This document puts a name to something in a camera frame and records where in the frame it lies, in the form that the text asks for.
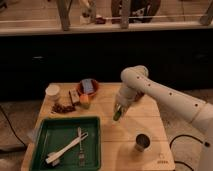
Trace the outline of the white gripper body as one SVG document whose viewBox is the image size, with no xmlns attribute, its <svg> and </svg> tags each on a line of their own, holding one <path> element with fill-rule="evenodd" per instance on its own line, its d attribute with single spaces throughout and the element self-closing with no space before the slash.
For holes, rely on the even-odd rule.
<svg viewBox="0 0 213 171">
<path fill-rule="evenodd" d="M 115 96 L 115 107 L 128 108 L 134 101 L 137 91 L 122 84 Z"/>
</svg>

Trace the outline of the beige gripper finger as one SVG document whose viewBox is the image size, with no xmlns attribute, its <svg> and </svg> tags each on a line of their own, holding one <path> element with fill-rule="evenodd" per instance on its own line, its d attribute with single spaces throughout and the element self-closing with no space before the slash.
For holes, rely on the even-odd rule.
<svg viewBox="0 0 213 171">
<path fill-rule="evenodd" d="M 116 104 L 115 105 L 115 107 L 114 107 L 114 113 L 115 113 L 116 109 L 118 109 L 119 107 L 121 107 L 121 112 L 122 112 L 121 116 L 123 116 L 125 114 L 125 112 L 126 112 L 126 108 L 124 106 L 120 105 L 120 104 Z"/>
</svg>

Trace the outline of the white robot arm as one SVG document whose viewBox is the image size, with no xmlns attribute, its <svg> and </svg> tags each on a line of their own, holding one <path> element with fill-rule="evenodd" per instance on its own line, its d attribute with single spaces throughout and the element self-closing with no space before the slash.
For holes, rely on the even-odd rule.
<svg viewBox="0 0 213 171">
<path fill-rule="evenodd" d="M 205 135 L 196 171 L 213 171 L 213 104 L 148 78 L 148 69 L 138 65 L 121 72 L 121 87 L 115 96 L 113 119 L 118 121 L 140 93 L 147 94 L 180 114 Z"/>
</svg>

